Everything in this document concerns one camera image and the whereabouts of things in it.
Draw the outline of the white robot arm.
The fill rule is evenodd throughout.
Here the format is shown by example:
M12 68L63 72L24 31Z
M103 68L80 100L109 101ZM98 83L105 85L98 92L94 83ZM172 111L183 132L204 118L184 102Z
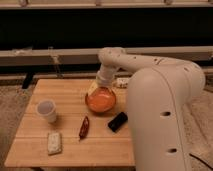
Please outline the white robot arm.
M101 49L98 58L99 86L110 86L120 68L132 74L126 114L136 171L191 171L182 108L204 89L201 67L188 60L129 54L119 47Z

